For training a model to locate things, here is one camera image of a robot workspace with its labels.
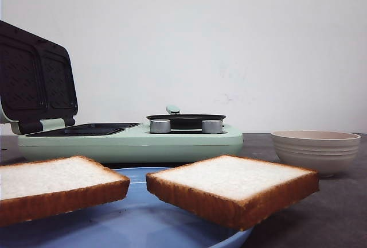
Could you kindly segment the white bread slice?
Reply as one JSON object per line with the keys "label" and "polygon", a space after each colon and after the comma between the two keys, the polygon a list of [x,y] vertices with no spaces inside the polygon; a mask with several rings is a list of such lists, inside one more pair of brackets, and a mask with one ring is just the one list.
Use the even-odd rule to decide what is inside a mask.
{"label": "white bread slice", "polygon": [[126,197],[130,179],[85,156],[1,166],[1,226]]}
{"label": "white bread slice", "polygon": [[236,230],[319,190],[314,170],[229,155],[148,173],[146,184],[160,200]]}

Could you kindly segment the breakfast maker hinged lid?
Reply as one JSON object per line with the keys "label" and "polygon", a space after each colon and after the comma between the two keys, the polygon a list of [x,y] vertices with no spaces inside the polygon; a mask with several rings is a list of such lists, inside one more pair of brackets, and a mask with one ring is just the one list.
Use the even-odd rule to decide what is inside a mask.
{"label": "breakfast maker hinged lid", "polygon": [[1,22],[1,123],[14,134],[73,126],[78,112],[71,60],[52,41]]}

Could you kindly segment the mint green breakfast maker base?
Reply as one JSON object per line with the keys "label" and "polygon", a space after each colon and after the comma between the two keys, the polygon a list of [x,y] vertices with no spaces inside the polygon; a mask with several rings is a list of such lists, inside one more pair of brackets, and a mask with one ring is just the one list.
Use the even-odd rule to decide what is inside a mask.
{"label": "mint green breakfast maker base", "polygon": [[19,151],[29,161],[86,156],[97,162],[195,162],[222,154],[238,154],[243,134],[231,125],[222,133],[200,129],[151,133],[143,123],[87,123],[23,134]]}

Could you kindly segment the black round frying pan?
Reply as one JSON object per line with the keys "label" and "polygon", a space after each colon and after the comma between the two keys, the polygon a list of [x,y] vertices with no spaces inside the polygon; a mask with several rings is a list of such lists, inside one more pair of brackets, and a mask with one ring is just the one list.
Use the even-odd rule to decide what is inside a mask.
{"label": "black round frying pan", "polygon": [[181,109],[173,104],[165,107],[167,114],[148,115],[149,121],[157,119],[168,119],[171,129],[194,130],[202,128],[202,121],[219,120],[223,121],[225,115],[220,114],[182,114]]}

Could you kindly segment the left silver control knob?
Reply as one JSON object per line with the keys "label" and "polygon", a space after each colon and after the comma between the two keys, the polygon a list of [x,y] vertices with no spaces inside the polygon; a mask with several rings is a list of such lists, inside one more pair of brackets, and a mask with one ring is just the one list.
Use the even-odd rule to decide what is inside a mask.
{"label": "left silver control knob", "polygon": [[171,132],[171,123],[169,119],[150,120],[150,133],[163,134]]}

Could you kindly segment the silver control knob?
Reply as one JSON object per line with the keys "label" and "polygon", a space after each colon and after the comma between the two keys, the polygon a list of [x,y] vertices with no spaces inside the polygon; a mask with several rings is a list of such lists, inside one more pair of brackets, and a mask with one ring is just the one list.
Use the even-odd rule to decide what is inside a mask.
{"label": "silver control knob", "polygon": [[202,121],[202,132],[204,134],[221,134],[222,120],[207,119]]}
{"label": "silver control knob", "polygon": [[169,119],[150,120],[150,133],[163,134],[171,132],[171,123]]}

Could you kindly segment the right silver control knob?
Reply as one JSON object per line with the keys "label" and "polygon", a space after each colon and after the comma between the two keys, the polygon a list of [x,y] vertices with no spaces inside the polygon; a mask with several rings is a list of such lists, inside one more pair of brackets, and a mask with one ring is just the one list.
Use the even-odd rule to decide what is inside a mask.
{"label": "right silver control knob", "polygon": [[207,119],[202,121],[202,132],[204,134],[221,134],[222,120]]}

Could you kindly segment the blue round plate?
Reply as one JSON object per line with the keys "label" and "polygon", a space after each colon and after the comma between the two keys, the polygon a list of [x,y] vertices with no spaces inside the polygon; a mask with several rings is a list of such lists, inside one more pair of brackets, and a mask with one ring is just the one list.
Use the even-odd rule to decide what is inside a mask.
{"label": "blue round plate", "polygon": [[125,168],[126,198],[1,228],[1,247],[241,247],[251,230],[236,231],[160,201],[146,188],[156,168]]}

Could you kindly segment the beige ribbed bowl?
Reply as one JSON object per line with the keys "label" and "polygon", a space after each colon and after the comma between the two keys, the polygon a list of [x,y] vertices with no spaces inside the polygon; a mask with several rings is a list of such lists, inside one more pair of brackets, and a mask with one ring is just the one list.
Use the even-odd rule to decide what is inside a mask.
{"label": "beige ribbed bowl", "polygon": [[322,177],[344,172],[356,158],[361,136],[316,130],[283,130],[271,133],[280,161],[318,171]]}

